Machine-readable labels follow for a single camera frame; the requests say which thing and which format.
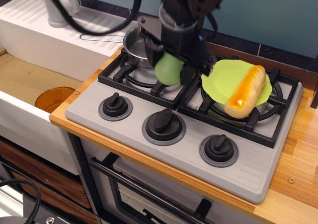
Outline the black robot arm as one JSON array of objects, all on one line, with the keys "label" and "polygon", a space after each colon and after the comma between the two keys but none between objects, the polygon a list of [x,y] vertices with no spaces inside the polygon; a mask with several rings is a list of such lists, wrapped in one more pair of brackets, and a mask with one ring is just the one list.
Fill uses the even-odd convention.
[{"label": "black robot arm", "polygon": [[149,64],[158,81],[167,86],[189,83],[196,74],[209,75],[216,63],[206,47],[201,29],[208,19],[218,32],[212,15],[222,0],[162,0],[157,18],[141,16],[138,24],[144,37]]}]

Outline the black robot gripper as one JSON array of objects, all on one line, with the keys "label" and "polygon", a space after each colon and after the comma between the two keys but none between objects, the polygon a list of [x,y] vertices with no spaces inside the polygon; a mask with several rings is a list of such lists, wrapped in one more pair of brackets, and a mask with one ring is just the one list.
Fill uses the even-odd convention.
[{"label": "black robot gripper", "polygon": [[180,72],[180,84],[189,84],[197,72],[209,75],[217,59],[200,35],[203,21],[198,18],[178,23],[163,7],[159,9],[158,18],[140,16],[137,22],[149,64],[155,67],[164,52],[168,52],[185,62]]}]

